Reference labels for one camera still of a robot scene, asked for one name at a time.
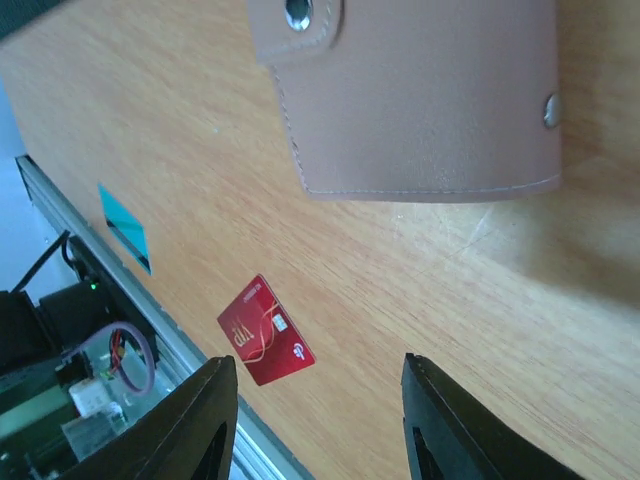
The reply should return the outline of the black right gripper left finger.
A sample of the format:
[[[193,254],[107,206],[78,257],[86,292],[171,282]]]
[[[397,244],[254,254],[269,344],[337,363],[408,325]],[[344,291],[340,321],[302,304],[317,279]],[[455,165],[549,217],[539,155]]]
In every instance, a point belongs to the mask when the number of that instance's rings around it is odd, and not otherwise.
[[[209,359],[154,409],[65,479],[227,479],[238,413],[231,356]]]

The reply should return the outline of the red VIP card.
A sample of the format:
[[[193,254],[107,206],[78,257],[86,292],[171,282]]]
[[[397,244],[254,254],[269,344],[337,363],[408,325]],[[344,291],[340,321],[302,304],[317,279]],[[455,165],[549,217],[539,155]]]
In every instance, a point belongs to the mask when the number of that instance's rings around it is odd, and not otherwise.
[[[316,363],[307,342],[260,274],[218,316],[218,324],[259,386]]]

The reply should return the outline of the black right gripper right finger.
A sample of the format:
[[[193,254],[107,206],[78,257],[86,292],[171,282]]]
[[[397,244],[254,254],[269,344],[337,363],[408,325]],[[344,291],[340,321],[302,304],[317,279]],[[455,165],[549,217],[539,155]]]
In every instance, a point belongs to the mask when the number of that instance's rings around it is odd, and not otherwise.
[[[408,353],[403,428],[413,479],[578,479],[430,359]]]

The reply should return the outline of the pink leather card holder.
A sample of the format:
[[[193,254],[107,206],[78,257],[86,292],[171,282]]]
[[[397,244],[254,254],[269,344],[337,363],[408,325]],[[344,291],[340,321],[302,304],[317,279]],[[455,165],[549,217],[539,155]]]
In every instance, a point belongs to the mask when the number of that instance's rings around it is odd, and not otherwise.
[[[552,1],[251,1],[304,191],[509,200],[556,188]]]

